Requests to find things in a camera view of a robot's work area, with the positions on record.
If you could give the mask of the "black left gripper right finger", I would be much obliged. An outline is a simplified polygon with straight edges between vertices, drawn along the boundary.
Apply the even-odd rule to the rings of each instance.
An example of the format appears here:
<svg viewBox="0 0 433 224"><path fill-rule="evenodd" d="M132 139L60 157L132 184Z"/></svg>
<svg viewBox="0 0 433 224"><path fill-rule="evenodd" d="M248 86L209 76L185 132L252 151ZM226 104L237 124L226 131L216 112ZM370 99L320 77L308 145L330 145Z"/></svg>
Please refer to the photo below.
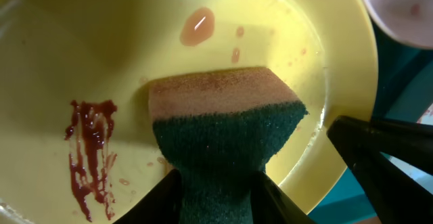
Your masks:
<svg viewBox="0 0 433 224"><path fill-rule="evenodd" d="M253 224L314 224L264 173L252 176Z"/></svg>

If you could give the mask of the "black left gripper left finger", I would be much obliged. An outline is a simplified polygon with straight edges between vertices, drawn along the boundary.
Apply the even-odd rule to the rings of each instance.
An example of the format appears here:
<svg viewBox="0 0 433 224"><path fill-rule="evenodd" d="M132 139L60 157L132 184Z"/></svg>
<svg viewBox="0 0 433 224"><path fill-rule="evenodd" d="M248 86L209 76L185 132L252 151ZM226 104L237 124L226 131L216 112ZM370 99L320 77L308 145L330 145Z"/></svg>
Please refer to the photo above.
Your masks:
<svg viewBox="0 0 433 224"><path fill-rule="evenodd" d="M114 224L179 224L182 197L181 174L171 170Z"/></svg>

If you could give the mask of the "white plate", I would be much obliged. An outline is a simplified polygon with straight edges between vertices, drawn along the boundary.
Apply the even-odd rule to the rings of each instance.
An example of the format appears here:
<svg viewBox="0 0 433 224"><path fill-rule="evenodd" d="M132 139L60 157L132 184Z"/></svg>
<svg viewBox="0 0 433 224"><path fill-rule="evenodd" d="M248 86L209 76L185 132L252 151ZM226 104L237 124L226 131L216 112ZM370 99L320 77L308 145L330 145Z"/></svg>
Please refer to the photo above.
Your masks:
<svg viewBox="0 0 433 224"><path fill-rule="evenodd" d="M404 45L432 48L432 0L363 0L373 21Z"/></svg>

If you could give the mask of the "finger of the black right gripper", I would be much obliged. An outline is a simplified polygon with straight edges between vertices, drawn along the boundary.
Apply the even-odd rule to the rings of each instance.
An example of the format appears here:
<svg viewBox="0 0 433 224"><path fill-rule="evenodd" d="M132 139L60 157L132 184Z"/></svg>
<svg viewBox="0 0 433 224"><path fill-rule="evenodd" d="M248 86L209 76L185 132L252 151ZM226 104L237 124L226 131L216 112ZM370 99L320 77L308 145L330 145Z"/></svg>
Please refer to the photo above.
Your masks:
<svg viewBox="0 0 433 224"><path fill-rule="evenodd" d="M339 116L327 136L382 223L431 223L432 194L397 168L394 156L432 173L432 126Z"/></svg>

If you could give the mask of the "green and pink sponge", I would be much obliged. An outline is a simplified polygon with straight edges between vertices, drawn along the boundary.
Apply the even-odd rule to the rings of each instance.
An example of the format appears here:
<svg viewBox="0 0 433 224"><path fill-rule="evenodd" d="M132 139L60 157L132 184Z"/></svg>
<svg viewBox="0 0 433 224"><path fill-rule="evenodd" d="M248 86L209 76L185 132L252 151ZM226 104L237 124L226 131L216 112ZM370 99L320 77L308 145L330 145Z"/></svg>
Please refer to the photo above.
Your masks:
<svg viewBox="0 0 433 224"><path fill-rule="evenodd" d="M308 114L265 67L154 81L148 108L158 147L181 174L181 223L251 223L252 175Z"/></svg>

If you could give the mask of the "yellow-green plate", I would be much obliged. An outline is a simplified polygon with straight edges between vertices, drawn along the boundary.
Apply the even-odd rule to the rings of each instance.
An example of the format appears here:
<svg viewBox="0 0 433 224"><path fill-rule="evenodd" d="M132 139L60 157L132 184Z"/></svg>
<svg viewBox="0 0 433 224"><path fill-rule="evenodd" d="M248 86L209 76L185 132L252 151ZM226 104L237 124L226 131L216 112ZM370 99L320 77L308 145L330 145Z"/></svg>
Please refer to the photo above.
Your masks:
<svg viewBox="0 0 433 224"><path fill-rule="evenodd" d="M251 66L307 107L266 171L311 212L346 170L327 128L373 110L378 53L361 0L1 0L1 222L113 223L164 176L148 83ZM81 211L64 138L72 101L106 100L118 108L98 156L116 155L111 217L93 194Z"/></svg>

